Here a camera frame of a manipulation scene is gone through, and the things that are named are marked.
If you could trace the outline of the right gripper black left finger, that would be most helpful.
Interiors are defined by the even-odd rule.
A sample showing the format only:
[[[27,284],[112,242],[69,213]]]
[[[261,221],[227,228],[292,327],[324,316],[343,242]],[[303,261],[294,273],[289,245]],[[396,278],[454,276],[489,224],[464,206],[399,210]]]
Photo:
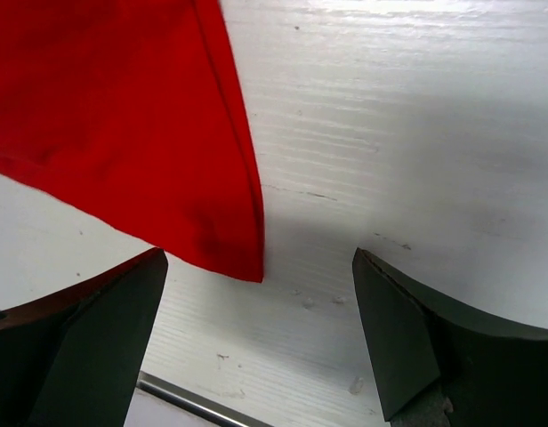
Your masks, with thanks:
[[[0,310],[0,426],[121,426],[164,290],[152,248]]]

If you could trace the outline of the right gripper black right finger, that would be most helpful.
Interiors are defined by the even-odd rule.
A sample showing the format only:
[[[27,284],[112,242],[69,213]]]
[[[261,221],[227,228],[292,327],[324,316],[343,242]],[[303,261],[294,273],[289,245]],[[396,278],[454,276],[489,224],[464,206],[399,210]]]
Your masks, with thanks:
[[[548,426],[548,329],[478,310],[367,250],[352,261],[392,426]]]

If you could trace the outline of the red t-shirt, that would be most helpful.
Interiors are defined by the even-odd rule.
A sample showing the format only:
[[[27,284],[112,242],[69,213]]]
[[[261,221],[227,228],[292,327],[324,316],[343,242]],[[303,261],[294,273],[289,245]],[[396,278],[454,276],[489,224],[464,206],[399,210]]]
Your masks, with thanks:
[[[260,177],[216,1],[0,1],[0,174],[263,280]]]

